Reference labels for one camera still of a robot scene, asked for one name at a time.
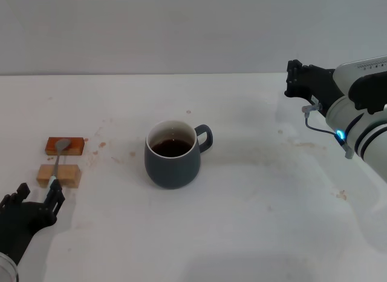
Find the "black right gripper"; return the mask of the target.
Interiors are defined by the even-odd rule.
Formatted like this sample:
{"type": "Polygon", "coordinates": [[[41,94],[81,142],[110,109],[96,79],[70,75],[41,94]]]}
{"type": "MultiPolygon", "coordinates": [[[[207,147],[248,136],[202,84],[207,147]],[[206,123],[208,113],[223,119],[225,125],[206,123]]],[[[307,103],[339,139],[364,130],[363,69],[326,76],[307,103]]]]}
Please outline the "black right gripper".
{"type": "Polygon", "coordinates": [[[322,110],[329,110],[335,101],[343,97],[333,81],[333,69],[324,69],[314,65],[302,65],[299,60],[288,61],[287,64],[287,88],[284,92],[287,97],[301,97],[311,104],[316,101],[322,105],[322,110]],[[301,73],[301,87],[294,82],[301,73]]]}

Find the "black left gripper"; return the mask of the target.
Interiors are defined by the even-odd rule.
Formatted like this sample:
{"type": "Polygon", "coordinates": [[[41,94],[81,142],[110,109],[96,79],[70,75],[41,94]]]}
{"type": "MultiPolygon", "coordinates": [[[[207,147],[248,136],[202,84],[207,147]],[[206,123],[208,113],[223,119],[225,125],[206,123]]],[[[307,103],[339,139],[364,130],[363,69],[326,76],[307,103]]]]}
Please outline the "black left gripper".
{"type": "Polygon", "coordinates": [[[5,195],[1,201],[1,253],[19,264],[33,236],[57,221],[57,214],[65,201],[62,186],[54,179],[42,203],[24,202],[30,194],[26,183],[16,193],[5,195]]]}

